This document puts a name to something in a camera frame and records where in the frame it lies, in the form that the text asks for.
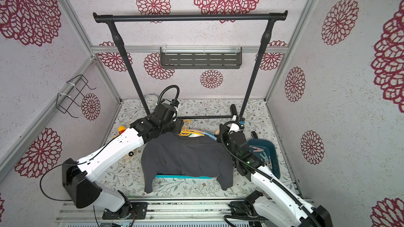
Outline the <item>yellow plastic hanger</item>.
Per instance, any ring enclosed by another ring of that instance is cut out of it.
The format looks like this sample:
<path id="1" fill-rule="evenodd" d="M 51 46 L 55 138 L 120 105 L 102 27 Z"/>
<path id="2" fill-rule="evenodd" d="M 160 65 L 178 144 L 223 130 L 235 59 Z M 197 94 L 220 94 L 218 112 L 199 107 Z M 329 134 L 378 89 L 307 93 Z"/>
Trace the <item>yellow plastic hanger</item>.
<path id="1" fill-rule="evenodd" d="M 182 136 L 182 137 L 190 137 L 190 138 L 204 136 L 203 131 L 193 130 L 193 129 L 190 129 L 188 127 L 188 126 L 193 124 L 193 122 L 191 120 L 185 119 L 185 120 L 183 120 L 183 122 L 184 122 L 184 124 L 183 124 L 183 126 L 181 128 L 181 131 L 179 133 L 180 136 Z"/>

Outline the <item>dark grey t-shirt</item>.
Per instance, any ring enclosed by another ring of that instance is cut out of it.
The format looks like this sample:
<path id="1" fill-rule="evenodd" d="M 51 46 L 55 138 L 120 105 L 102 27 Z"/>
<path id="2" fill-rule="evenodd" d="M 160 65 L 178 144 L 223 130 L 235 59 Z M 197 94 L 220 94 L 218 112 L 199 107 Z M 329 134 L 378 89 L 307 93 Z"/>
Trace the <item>dark grey t-shirt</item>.
<path id="1" fill-rule="evenodd" d="M 141 165 L 146 193 L 153 192 L 152 183 L 158 174 L 216 178 L 222 190 L 234 183 L 230 154 L 207 135 L 189 138 L 162 134 L 145 145 Z"/>

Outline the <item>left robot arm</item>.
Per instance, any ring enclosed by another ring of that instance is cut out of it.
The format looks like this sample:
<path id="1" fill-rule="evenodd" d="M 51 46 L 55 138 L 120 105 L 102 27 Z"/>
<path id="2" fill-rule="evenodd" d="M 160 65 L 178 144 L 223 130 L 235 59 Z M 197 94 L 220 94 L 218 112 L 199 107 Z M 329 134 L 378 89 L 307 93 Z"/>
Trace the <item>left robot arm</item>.
<path id="1" fill-rule="evenodd" d="M 179 102 L 160 103 L 146 117 L 140 118 L 104 147 L 74 161 L 62 164 L 62 185 L 78 208 L 99 206 L 111 212 L 127 211 L 130 201 L 121 193 L 97 183 L 110 166 L 125 155 L 160 135 L 180 133 L 183 121 L 178 119 Z"/>

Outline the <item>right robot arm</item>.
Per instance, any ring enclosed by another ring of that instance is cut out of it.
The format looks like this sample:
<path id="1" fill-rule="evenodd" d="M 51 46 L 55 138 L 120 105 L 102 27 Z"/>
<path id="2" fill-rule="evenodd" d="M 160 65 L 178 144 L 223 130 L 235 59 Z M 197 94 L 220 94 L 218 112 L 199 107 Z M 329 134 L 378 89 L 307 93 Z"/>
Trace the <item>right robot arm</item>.
<path id="1" fill-rule="evenodd" d="M 260 188 L 245 198 L 248 219 L 268 220 L 277 227 L 331 227 L 330 213 L 314 207 L 280 180 L 275 145 L 264 139 L 245 138 L 241 130 L 225 127 L 219 141 L 230 153 L 237 172 Z"/>

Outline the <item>colourful clothespins pile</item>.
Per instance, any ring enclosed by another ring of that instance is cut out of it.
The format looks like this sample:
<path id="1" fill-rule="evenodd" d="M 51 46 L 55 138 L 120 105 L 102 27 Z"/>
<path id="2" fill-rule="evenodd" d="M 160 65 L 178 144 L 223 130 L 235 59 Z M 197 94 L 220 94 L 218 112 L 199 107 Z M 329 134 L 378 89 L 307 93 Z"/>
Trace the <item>colourful clothespins pile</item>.
<path id="1" fill-rule="evenodd" d="M 273 146 L 249 146 L 250 151 L 271 170 L 278 167 L 278 159 L 276 149 Z"/>

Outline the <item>light blue garment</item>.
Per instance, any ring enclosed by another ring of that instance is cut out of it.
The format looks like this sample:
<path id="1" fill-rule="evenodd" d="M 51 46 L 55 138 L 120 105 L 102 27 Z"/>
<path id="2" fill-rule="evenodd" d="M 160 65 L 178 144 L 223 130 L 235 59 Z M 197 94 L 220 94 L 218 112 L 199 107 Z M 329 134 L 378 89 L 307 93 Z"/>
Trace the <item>light blue garment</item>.
<path id="1" fill-rule="evenodd" d="M 205 135 L 205 136 L 209 136 L 209 137 L 211 137 L 212 139 L 214 139 L 215 141 L 217 141 L 217 137 L 216 137 L 214 134 L 212 134 L 212 133 L 209 133 L 209 132 L 203 132 L 203 135 Z"/>

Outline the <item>white alarm clock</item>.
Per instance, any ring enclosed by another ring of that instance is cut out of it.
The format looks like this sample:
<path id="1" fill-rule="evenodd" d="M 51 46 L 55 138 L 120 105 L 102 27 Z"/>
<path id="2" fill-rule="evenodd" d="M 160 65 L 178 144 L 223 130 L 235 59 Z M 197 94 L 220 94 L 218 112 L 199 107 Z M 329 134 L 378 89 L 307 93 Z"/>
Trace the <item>white alarm clock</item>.
<path id="1" fill-rule="evenodd" d="M 150 100 L 154 101 L 154 102 L 158 101 L 158 96 L 156 94 L 146 94 L 144 96 L 144 98 L 146 101 L 150 101 Z"/>

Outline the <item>dark teal clothespin bin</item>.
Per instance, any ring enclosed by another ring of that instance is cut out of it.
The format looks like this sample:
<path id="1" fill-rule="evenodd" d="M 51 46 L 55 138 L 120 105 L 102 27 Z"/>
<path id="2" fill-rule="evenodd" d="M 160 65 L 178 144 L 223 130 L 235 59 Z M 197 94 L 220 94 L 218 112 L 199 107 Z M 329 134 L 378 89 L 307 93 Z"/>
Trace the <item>dark teal clothespin bin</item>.
<path id="1" fill-rule="evenodd" d="M 248 147 L 265 166 L 269 167 L 276 178 L 281 177 L 278 155 L 275 145 L 265 139 L 251 138 L 248 140 Z"/>

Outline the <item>yellow plush toy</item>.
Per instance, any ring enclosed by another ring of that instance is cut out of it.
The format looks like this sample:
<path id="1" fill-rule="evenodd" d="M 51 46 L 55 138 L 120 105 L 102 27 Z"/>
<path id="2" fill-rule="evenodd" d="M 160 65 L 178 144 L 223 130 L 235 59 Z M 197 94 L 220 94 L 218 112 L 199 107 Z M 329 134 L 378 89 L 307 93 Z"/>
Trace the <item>yellow plush toy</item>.
<path id="1" fill-rule="evenodd" d="M 126 128 L 124 126 L 119 126 L 118 133 L 121 135 L 125 130 Z"/>

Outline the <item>teal laundry basket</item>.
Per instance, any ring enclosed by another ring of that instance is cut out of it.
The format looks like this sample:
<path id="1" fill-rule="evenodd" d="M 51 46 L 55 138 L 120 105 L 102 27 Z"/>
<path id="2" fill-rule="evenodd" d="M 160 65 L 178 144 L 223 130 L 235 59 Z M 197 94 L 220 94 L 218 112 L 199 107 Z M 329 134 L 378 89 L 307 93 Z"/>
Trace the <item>teal laundry basket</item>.
<path id="1" fill-rule="evenodd" d="M 158 174 L 155 178 L 162 179 L 199 179 L 199 180 L 210 180 L 213 179 L 211 177 L 192 177 L 192 176 L 184 176 L 184 175 L 174 175 L 174 174 Z"/>

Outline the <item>black clothes rack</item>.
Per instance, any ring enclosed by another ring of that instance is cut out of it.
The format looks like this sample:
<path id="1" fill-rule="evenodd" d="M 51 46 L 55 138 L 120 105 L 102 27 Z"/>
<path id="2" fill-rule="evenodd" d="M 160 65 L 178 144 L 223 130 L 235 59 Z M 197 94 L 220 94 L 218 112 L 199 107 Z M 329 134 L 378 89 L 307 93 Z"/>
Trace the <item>black clothes rack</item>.
<path id="1" fill-rule="evenodd" d="M 124 41 L 116 27 L 116 22 L 149 22 L 149 21 L 161 21 L 161 22 L 175 22 L 175 21 L 250 21 L 250 20 L 267 20 L 267 26 L 262 35 L 260 41 L 260 47 L 258 50 L 257 60 L 254 65 L 253 72 L 251 74 L 251 78 L 247 87 L 247 91 L 243 100 L 243 104 L 238 114 L 240 117 L 244 116 L 244 112 L 247 107 L 247 103 L 250 98 L 251 91 L 253 89 L 259 66 L 262 61 L 263 55 L 266 52 L 267 46 L 271 40 L 272 30 L 276 21 L 284 21 L 288 16 L 288 11 L 284 11 L 283 13 L 267 13 L 267 14 L 214 14 L 214 15 L 98 15 L 97 13 L 93 13 L 93 18 L 97 23 L 105 23 L 107 24 L 110 33 L 112 35 L 115 46 L 118 49 L 119 54 L 121 55 L 125 67 L 130 75 L 132 83 L 136 89 L 136 92 L 141 100 L 141 103 L 144 107 L 144 110 L 149 115 L 150 110 L 144 98 L 142 89 L 139 85 L 139 82 L 134 73 L 133 67 L 129 62 L 127 56 L 127 50 L 125 48 Z"/>

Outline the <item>black wall shelf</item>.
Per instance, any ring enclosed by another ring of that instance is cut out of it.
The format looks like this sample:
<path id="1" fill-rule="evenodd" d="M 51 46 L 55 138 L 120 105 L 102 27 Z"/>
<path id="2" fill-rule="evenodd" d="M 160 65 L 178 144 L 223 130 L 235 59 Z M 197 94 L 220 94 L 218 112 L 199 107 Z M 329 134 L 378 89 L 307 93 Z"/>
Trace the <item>black wall shelf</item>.
<path id="1" fill-rule="evenodd" d="M 239 69 L 242 48 L 160 48 L 164 69 Z"/>

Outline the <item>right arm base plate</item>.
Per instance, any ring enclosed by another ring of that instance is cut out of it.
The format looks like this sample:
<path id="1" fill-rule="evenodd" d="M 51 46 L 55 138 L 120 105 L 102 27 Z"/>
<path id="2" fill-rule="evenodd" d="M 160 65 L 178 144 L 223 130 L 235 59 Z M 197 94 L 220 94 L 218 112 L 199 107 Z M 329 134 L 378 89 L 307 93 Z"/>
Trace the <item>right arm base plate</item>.
<path id="1" fill-rule="evenodd" d="M 253 205 L 246 201 L 231 201 L 228 206 L 231 216 L 236 219 L 257 219 L 260 217 Z"/>

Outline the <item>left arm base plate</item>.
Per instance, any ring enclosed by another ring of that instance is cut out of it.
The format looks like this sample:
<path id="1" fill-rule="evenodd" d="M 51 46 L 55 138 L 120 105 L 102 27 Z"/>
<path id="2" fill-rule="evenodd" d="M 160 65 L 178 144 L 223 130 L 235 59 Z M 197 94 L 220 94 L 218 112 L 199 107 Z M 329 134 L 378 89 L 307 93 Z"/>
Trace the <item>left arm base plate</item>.
<path id="1" fill-rule="evenodd" d="M 112 212 L 108 209 L 104 210 L 102 219 L 103 220 L 143 220 L 146 217 L 146 212 L 148 208 L 147 202 L 134 201 L 130 203 L 125 203 L 118 211 Z"/>

